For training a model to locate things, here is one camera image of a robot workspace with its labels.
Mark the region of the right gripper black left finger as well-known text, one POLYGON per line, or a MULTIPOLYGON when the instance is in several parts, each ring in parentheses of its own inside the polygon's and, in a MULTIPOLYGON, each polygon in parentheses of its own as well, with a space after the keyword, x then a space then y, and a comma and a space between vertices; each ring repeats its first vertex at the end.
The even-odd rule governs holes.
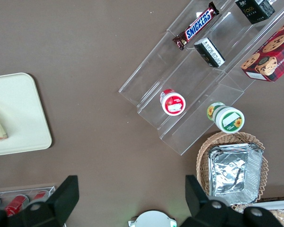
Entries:
POLYGON ((70 175, 46 201, 33 202, 21 212, 23 226, 62 227, 78 201, 78 177, 70 175))

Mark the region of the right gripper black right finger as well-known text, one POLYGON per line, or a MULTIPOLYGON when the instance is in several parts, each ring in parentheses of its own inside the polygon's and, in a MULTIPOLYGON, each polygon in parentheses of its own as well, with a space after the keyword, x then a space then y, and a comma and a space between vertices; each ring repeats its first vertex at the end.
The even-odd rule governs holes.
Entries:
POLYGON ((243 216, 224 202, 209 199, 194 175, 186 175, 185 197, 191 216, 182 227, 243 226, 243 216))

